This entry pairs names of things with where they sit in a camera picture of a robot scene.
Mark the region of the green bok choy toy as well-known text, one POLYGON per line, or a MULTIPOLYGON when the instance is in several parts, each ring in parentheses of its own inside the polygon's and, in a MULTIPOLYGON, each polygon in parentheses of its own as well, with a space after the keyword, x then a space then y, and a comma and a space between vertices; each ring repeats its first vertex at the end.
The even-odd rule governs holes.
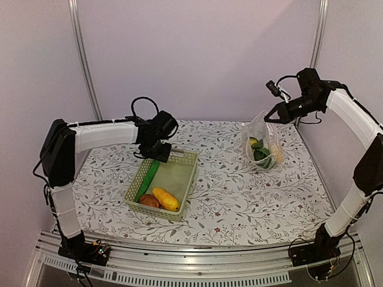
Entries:
POLYGON ((263 140, 259 140, 257 146, 252 148, 253 157, 256 165, 262 169, 271 169, 275 165, 275 160, 272 157, 270 150, 264 147, 263 140))

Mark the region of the green bitter gourd toy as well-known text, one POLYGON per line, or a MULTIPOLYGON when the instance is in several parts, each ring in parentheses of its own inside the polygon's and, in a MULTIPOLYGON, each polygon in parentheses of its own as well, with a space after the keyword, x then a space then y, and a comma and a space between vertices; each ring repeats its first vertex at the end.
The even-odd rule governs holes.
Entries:
POLYGON ((150 166, 150 168, 147 171, 147 174, 145 178, 142 181, 142 184, 137 192, 135 202, 138 203, 139 199, 147 192, 148 187, 150 186, 153 178, 155 177, 157 170, 159 168, 160 162, 157 160, 154 160, 150 166))

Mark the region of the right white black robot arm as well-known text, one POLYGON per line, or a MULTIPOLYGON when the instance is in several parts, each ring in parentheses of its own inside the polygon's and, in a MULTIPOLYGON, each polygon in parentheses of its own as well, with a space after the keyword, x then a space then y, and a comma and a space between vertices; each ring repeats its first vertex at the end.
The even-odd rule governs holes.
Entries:
POLYGON ((323 260, 370 205, 374 193, 382 189, 382 124, 349 92, 345 84, 318 80, 302 86, 302 95, 284 100, 265 116, 269 123, 287 124, 311 112, 329 110, 352 131, 350 141, 342 141, 341 156, 351 156, 346 163, 355 164, 351 186, 335 213, 315 235, 309 255, 323 260))

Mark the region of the orange yellow mango toy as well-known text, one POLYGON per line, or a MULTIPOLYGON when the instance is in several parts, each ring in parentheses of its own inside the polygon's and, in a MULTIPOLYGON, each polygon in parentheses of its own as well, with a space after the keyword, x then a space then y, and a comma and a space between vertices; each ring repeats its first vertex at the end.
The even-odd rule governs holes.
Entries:
POLYGON ((154 188, 153 196, 158 200, 161 207, 172 212, 178 212, 180 209, 179 201, 163 188, 154 188))

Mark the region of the clear pink zip top bag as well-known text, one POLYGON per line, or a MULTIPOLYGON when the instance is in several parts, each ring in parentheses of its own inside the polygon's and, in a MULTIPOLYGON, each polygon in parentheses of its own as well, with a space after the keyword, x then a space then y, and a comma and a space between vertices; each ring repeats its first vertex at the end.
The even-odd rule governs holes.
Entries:
POLYGON ((257 170, 270 170, 281 164, 284 151, 279 144, 277 126, 265 122, 266 111, 241 124, 241 147, 257 170))

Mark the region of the dark green round fruit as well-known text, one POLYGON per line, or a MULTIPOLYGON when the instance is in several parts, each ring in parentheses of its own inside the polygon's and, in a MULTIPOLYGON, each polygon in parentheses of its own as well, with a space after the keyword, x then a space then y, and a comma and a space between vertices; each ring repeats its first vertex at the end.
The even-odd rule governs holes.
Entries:
POLYGON ((252 148, 257 146, 258 142, 259 142, 259 140, 257 138, 250 137, 250 145, 251 145, 252 148))

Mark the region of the yellow lemon toy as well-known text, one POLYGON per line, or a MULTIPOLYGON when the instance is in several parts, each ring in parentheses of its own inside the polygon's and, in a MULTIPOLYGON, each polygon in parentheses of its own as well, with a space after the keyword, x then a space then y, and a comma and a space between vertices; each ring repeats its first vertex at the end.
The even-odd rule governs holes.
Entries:
POLYGON ((277 164, 279 164, 283 161, 284 153, 283 153, 283 149, 280 146, 274 146, 273 147, 273 154, 274 154, 275 162, 277 164))

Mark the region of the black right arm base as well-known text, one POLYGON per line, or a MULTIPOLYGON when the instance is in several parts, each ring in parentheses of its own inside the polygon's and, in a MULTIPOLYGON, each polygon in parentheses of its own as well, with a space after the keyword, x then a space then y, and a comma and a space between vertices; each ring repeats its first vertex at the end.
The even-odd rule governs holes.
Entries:
POLYGON ((294 267, 336 259, 340 255, 341 251, 337 246, 330 249, 318 249, 314 242, 302 238, 294 239, 288 247, 288 256, 294 267))

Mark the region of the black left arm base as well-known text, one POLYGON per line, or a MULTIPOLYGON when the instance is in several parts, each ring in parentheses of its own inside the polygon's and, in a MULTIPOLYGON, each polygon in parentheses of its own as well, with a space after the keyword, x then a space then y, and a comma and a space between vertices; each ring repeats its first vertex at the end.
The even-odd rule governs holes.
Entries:
POLYGON ((62 240, 58 254, 76 262, 106 266, 110 251, 110 245, 102 243, 100 240, 87 243, 83 239, 75 240, 73 238, 62 240))

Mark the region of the brown bread roll toy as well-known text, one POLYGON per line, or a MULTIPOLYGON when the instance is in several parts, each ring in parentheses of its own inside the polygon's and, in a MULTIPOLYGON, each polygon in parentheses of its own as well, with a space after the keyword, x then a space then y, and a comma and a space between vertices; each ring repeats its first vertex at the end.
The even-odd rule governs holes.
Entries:
POLYGON ((143 205, 146 205, 146 206, 149 206, 149 207, 155 207, 155 208, 159 208, 160 207, 160 203, 155 198, 155 196, 153 196, 152 194, 144 194, 144 195, 142 195, 139 198, 139 203, 143 204, 143 205))

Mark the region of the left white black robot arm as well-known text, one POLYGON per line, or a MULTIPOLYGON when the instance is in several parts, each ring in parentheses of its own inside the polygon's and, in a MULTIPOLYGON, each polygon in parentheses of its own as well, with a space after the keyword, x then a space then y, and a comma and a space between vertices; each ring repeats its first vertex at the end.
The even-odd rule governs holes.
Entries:
POLYGON ((44 141, 37 166, 42 167, 42 179, 47 190, 47 202, 56 219, 66 250, 75 259, 85 259, 89 247, 79 225, 73 198, 76 155, 94 148, 134 144, 135 156, 167 162, 171 144, 167 140, 178 130, 176 119, 160 111, 153 119, 137 116, 124 119, 66 123, 54 120, 44 141))

